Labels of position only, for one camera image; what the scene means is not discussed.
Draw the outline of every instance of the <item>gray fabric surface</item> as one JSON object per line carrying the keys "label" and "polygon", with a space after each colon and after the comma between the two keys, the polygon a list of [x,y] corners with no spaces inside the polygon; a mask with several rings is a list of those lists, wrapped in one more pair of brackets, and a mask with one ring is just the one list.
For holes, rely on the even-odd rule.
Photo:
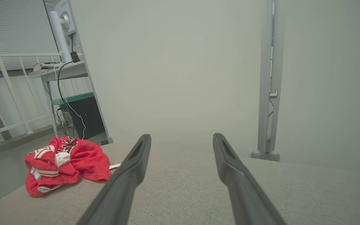
{"label": "gray fabric surface", "polygon": [[[131,148],[103,151],[116,164]],[[360,224],[359,174],[241,158],[289,225]],[[103,185],[83,179],[42,198],[21,187],[0,200],[0,224],[75,224]],[[152,145],[129,224],[234,224],[213,150]]]}

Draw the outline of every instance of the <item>white clothing tag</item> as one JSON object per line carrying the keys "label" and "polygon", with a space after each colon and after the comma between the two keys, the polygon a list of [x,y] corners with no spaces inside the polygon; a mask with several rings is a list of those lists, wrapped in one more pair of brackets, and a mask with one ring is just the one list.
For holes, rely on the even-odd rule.
{"label": "white clothing tag", "polygon": [[110,165],[109,169],[118,168],[120,165],[121,165],[120,163],[115,164],[115,165]]}

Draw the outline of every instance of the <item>desk leg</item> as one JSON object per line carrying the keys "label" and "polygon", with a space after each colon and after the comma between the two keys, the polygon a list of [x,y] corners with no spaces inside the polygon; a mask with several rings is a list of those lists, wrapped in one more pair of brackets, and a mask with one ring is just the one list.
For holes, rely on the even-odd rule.
{"label": "desk leg", "polygon": [[44,85],[44,87],[48,88],[48,90],[44,89],[45,98],[47,100],[48,111],[50,112],[50,121],[54,128],[55,137],[58,137],[57,131],[56,131],[56,120],[55,120],[55,116],[54,116],[54,114],[55,114],[54,106],[52,105],[52,95],[51,95],[50,83],[47,82],[46,77],[41,78],[41,80],[42,80],[42,85]]}

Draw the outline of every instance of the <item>baseboard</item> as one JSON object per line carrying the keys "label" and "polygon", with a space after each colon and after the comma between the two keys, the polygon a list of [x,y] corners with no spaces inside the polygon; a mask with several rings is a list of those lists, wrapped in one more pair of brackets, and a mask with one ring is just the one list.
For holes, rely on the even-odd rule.
{"label": "baseboard", "polygon": [[33,141],[37,138],[43,137],[48,134],[53,134],[53,133],[54,133],[54,128],[52,127],[52,125],[49,125],[47,127],[37,129],[31,134],[22,134],[20,136],[14,137],[12,139],[2,141],[2,142],[0,142],[0,152],[12,149],[19,145],[25,144],[29,141]]}

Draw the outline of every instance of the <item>item on desk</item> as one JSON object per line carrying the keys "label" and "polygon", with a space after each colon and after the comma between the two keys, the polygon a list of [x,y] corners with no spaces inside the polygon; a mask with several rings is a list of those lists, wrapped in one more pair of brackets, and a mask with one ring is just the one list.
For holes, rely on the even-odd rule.
{"label": "item on desk", "polygon": [[41,69],[53,69],[54,67],[60,66],[61,62],[44,62],[44,63],[37,63],[33,67],[33,71],[41,70]]}
{"label": "item on desk", "polygon": [[109,159],[101,147],[72,137],[54,137],[48,146],[30,152],[24,161],[29,170],[26,190],[33,197],[43,197],[82,177],[107,182],[111,176]]}

